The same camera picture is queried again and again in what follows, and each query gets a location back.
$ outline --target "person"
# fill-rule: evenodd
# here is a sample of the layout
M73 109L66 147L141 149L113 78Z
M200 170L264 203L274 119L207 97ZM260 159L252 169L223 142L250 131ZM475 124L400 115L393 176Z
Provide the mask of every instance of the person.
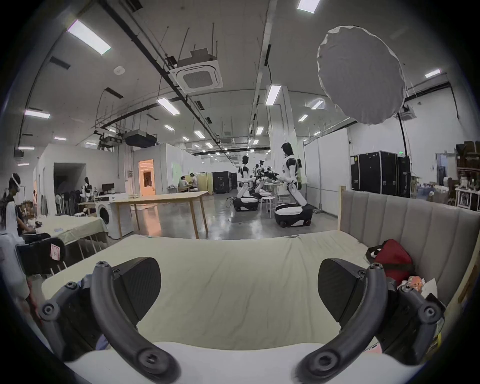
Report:
M178 189L179 192L188 192L188 190L190 189L190 186L188 185L185 176L180 177Z
M17 215L13 197L19 190L20 177L13 173L8 184L8 194L5 192L0 200L0 265L12 295L20 300L25 300L30 294L30 289L18 260L15 246L25 243L18 235L17 228L20 227L26 231L30 231L30 228Z
M190 173L190 177L192 178L192 188L198 188L198 179L193 172Z

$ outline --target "black chair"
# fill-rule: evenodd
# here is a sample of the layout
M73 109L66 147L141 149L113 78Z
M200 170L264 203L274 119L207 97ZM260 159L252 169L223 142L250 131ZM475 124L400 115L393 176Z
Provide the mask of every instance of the black chair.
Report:
M27 244L17 245L17 255L22 264L24 272L27 276L32 275L51 275L55 273L63 263L65 258L65 245L61 239L56 237L47 237L46 234L38 234L39 240L36 240L34 235L27 235L30 240L34 240ZM51 258L52 245L60 249L59 260Z

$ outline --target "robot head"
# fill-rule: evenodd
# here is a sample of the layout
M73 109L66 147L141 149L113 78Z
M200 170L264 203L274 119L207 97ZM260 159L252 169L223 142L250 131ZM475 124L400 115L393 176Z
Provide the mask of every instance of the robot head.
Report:
M293 149L290 143L285 143L282 145L283 153L285 157L293 155Z

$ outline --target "computer monitor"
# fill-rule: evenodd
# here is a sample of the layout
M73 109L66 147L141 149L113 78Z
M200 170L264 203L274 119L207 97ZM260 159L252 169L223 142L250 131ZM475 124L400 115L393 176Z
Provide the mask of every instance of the computer monitor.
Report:
M112 189L115 188L115 184L114 183L111 183L111 184L102 184L102 191L103 192L108 192Z

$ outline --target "air conditioning unit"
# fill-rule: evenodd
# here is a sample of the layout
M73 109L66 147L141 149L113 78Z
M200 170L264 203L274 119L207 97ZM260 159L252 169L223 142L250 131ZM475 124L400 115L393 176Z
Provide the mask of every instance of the air conditioning unit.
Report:
M207 48L190 51L192 57L178 61L170 70L183 92L192 93L206 89L223 88L220 67L215 56Z

